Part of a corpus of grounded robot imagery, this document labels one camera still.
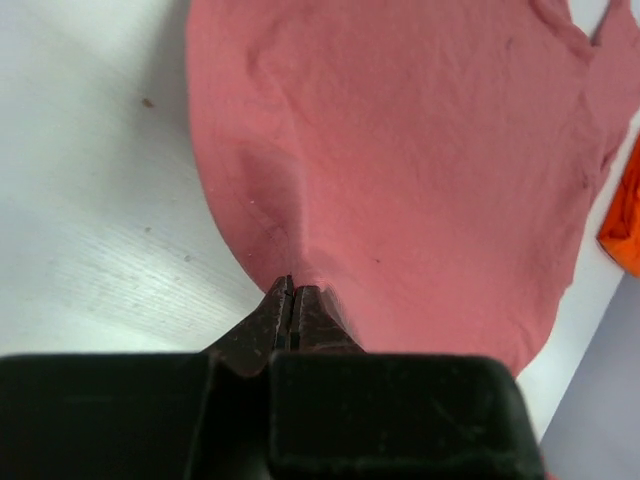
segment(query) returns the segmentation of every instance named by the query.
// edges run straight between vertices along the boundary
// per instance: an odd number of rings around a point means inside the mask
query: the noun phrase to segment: pink cloth
[[[195,0],[188,74],[210,208],[263,289],[331,288],[370,351],[547,340],[585,219],[640,101],[612,0]]]

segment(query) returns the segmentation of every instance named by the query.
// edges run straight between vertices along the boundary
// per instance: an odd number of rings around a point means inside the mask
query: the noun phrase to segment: white surface
[[[193,164],[187,3],[0,2],[0,354],[196,350],[261,298]],[[572,10],[589,30],[604,6]],[[623,163],[589,218],[552,338],[520,377],[540,434],[622,275],[593,237]]]

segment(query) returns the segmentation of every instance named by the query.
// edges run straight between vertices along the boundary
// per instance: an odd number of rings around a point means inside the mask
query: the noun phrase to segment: pink t-shirt
[[[329,287],[370,351],[545,343],[586,216],[640,101],[612,0],[195,0],[195,154],[257,284]]]

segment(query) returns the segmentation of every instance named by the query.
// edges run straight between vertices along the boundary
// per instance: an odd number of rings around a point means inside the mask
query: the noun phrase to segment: fabric
[[[636,140],[598,240],[622,268],[640,277],[640,139]]]
[[[262,288],[316,284],[369,351],[542,348],[640,99],[626,0],[194,0],[194,151]]]

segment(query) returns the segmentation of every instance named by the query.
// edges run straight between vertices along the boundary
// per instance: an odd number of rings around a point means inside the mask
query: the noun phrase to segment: orange object
[[[633,147],[598,240],[621,267],[640,277],[640,137]]]

